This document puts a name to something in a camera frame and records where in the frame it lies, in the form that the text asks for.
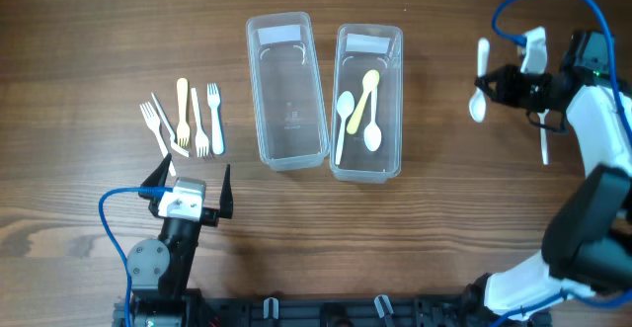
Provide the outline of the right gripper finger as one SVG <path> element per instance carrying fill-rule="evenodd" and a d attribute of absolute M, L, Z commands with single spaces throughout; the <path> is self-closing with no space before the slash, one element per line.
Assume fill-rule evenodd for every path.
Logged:
<path fill-rule="evenodd" d="M 475 80 L 475 85 L 488 86 L 491 83 L 498 83 L 506 77 L 508 71 L 509 66 L 507 64 L 503 65 L 487 74 L 478 76 Z"/>
<path fill-rule="evenodd" d="M 507 90 L 505 85 L 486 85 L 478 87 L 478 90 L 480 90 L 492 102 L 499 104 L 505 104 L 507 102 Z"/>

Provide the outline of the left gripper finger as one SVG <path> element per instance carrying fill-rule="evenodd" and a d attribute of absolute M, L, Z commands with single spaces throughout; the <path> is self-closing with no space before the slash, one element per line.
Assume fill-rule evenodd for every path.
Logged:
<path fill-rule="evenodd" d="M 138 195 L 146 200 L 160 200 L 169 191 L 165 186 L 172 155 L 167 154 L 158 167 L 140 184 Z"/>
<path fill-rule="evenodd" d="M 234 208 L 230 177 L 231 177 L 231 166 L 227 164 L 225 173 L 224 173 L 220 199 L 219 199 L 219 216 L 221 218 L 226 218 L 226 219 L 232 218 L 233 208 Z"/>

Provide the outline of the white spoon wide handle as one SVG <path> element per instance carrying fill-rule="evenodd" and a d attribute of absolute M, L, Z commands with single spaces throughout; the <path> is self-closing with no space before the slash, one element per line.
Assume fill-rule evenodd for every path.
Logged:
<path fill-rule="evenodd" d="M 487 73 L 488 61 L 490 53 L 490 44 L 486 38 L 480 38 L 478 40 L 477 47 L 477 76 L 483 76 Z M 471 118 L 481 123 L 486 115 L 486 100 L 483 91 L 480 88 L 476 88 L 475 93 L 469 100 L 468 109 Z"/>

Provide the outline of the thin white fork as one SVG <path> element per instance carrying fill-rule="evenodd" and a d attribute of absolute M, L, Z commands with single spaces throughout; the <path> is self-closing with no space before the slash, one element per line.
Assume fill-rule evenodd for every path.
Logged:
<path fill-rule="evenodd" d="M 166 116 L 166 114 L 164 113 L 164 110 L 162 109 L 162 106 L 160 104 L 160 102 L 158 101 L 156 95 L 154 93 L 151 93 L 152 99 L 154 101 L 154 104 L 156 106 L 156 109 L 158 111 L 158 114 L 163 122 L 163 124 L 165 125 L 165 127 L 167 128 L 167 131 L 169 133 L 169 139 L 170 139 L 170 146 L 173 150 L 175 150 L 177 153 L 179 153 L 182 156 L 185 157 L 189 157 L 190 153 L 187 149 L 185 149 L 184 147 L 182 147 L 181 145 L 179 145 L 176 141 L 177 137 L 176 137 L 176 133 L 174 132 L 174 130 L 172 129 L 168 118 Z"/>

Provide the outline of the yellow plastic fork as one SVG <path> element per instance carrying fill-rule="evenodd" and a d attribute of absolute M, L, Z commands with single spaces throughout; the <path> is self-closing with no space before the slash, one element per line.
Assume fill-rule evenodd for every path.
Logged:
<path fill-rule="evenodd" d="M 188 95 L 189 82 L 186 78 L 179 78 L 176 83 L 179 122 L 177 125 L 178 145 L 185 148 L 189 146 L 191 130 L 188 124 Z"/>

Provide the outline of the white fork slim handle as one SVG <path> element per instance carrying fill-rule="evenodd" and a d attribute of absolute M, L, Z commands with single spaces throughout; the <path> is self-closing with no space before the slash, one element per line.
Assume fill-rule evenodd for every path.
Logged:
<path fill-rule="evenodd" d="M 192 105 L 194 110 L 194 117 L 196 122 L 196 136 L 195 136 L 195 146 L 197 157 L 204 158 L 209 155 L 209 139 L 206 133 L 203 130 L 202 120 L 201 120 L 201 112 L 198 102 L 198 91 L 196 88 L 191 89 L 192 95 Z"/>

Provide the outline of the white fork bluish handle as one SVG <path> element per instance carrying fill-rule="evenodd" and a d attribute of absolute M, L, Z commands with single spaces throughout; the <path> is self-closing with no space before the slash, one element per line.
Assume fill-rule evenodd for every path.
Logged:
<path fill-rule="evenodd" d="M 224 140 L 219 116 L 221 97 L 215 83 L 207 84 L 207 103 L 211 111 L 212 151 L 215 155 L 221 155 L 224 153 Z"/>

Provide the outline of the yellow plastic spoon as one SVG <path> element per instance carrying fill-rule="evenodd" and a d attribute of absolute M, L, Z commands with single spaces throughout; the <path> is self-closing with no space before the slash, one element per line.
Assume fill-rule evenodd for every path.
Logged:
<path fill-rule="evenodd" d="M 367 99 L 369 97 L 369 94 L 377 88 L 379 79 L 380 79 L 380 74 L 375 69 L 371 69 L 364 74 L 362 78 L 362 94 L 347 124 L 348 134 L 357 133 L 359 123 L 360 123 Z"/>

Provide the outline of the white spoon long handle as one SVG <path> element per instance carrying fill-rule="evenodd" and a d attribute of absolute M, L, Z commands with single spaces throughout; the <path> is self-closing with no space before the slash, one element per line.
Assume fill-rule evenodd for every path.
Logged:
<path fill-rule="evenodd" d="M 345 130 L 346 130 L 346 122 L 348 117 L 353 113 L 355 109 L 355 98 L 350 91 L 343 92 L 337 101 L 336 111 L 340 116 L 340 127 L 338 140 L 336 145 L 335 152 L 335 164 L 339 165 L 342 160 L 342 153 L 344 149 L 344 139 L 345 139 Z"/>

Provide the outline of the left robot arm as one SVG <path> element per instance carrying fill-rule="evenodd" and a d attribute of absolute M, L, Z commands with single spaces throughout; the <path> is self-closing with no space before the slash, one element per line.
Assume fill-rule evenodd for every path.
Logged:
<path fill-rule="evenodd" d="M 162 220 L 155 239 L 137 243 L 127 254 L 128 292 L 123 326 L 218 326 L 219 317 L 188 281 L 201 229 L 233 216 L 231 169 L 226 168 L 219 207 L 203 205 L 206 183 L 179 178 L 166 185 L 172 157 L 166 156 L 140 185 L 150 213 Z"/>

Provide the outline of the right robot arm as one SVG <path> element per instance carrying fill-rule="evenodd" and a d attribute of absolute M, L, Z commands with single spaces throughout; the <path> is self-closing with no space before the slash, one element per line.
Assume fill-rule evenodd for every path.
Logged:
<path fill-rule="evenodd" d="M 528 114 L 561 114 L 560 131 L 577 136 L 586 177 L 549 223 L 540 250 L 479 283 L 476 308 L 493 326 L 526 322 L 575 299 L 615 308 L 631 299 L 631 236 L 616 218 L 631 218 L 631 88 L 611 65 L 614 40 L 577 31 L 558 74 L 546 72 L 543 28 L 517 38 L 522 63 L 486 69 L 489 45 L 479 42 L 477 91 Z"/>

